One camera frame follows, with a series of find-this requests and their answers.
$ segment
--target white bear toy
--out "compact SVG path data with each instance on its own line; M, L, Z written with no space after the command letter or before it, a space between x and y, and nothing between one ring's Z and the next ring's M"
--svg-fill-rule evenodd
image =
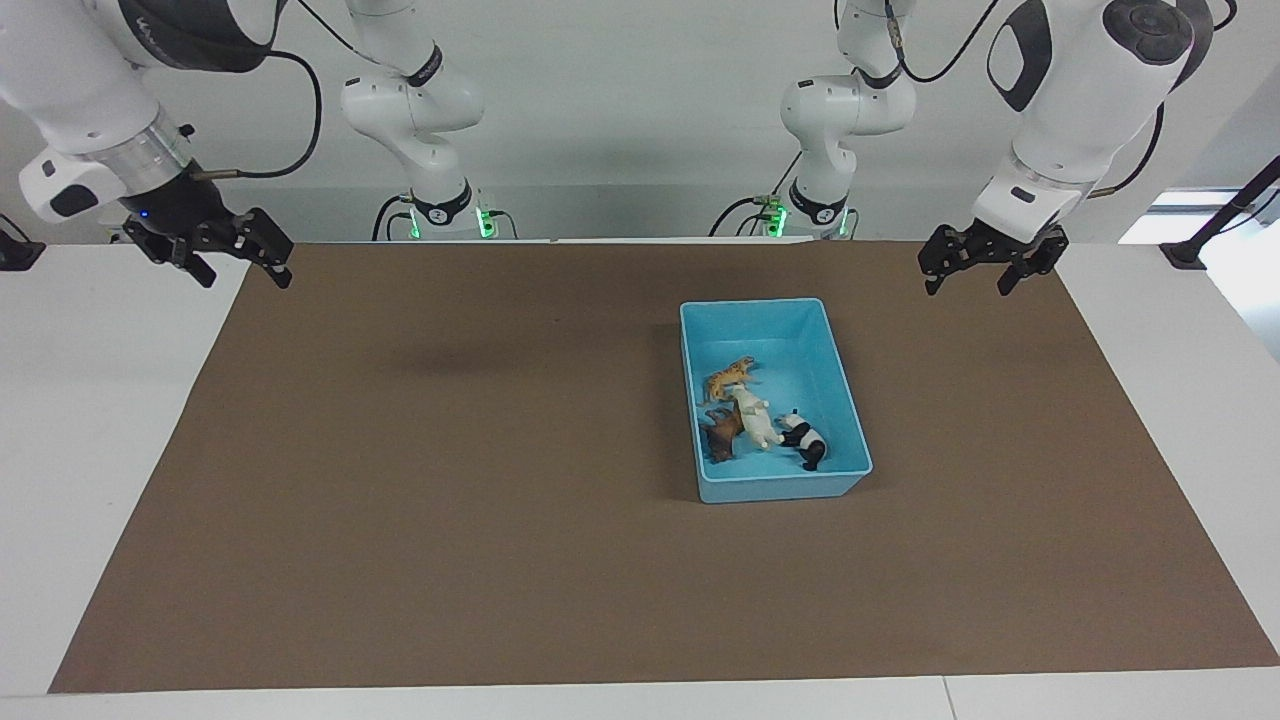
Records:
M737 411L742 415L742 427L751 445L760 450L782 445L782 436L773 429L773 420L769 419L769 404L760 400L746 386L728 386L728 395L737 402Z

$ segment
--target blue plastic bin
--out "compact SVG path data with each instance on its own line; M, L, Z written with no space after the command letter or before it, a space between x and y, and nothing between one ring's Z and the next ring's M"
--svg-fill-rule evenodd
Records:
M680 307L689 419L694 432L698 493L703 502L838 497L872 471L836 338L820 300L687 302ZM735 460L712 462L700 406L707 378L744 355L755 357L748 388L769 402L772 418L797 409L827 441L827 457L806 473L795 448L760 451L746 436Z

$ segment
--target black and white panda toy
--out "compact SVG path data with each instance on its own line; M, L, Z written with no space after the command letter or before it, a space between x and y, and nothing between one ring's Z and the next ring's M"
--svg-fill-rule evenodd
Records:
M818 471L818 462L827 456L827 441L822 439L818 430L808 420L800 416L799 410L792 410L790 415L778 419L786 430L782 433L782 447L795 447L804 457L804 469L810 473Z

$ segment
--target black stand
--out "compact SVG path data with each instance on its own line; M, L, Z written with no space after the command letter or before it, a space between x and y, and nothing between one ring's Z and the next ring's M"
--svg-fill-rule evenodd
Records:
M0 231L0 273L29 270L44 251L44 242L18 242Z
M1251 202L1258 199L1260 195L1267 191L1268 187L1275 184L1280 179L1280 155L1276 155L1271 164L1262 169L1257 177L1249 181L1249 184L1244 186L1230 202L1222 206L1221 210L1204 223L1199 231L1196 232L1190 240L1183 242L1166 242L1160 246L1160 251L1169 258L1169 264L1178 268L1179 270L1203 270L1204 264L1199 260L1201 250L1208 245L1211 240L1222 234L1222 229L1226 228L1228 223L1234 220L1236 215L1243 213Z

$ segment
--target animal figurine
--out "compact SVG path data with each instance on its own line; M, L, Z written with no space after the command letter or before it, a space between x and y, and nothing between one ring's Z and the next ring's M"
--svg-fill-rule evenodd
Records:
M737 410L737 404L733 404L732 410L728 407L708 410L707 416L716 424L698 423L698 427L707 433L707 445L712 451L712 462L732 460L733 438L742 434L742 415Z
M778 419L778 424L786 428L782 433L782 447L794 447L804 457L804 469L810 473L818 471L818 462L827 456L827 441L822 439L818 430L808 420L800 416L799 410L792 410L790 415Z
M746 386L732 384L727 389L737 405L739 414L742 415L742 427L751 438L751 445L760 450L782 445L782 436L773 429L773 421L769 420L769 404L753 395Z
M707 378L707 392L705 396L703 397L703 405L710 405L712 402L724 402L726 400L728 400L728 396L724 393L724 389L728 386L735 383L746 383L748 380L754 380L755 378L748 374L748 370L751 369L751 365L755 365L755 357L748 355L746 357L742 357L741 360L733 363L728 368L724 368L723 370Z

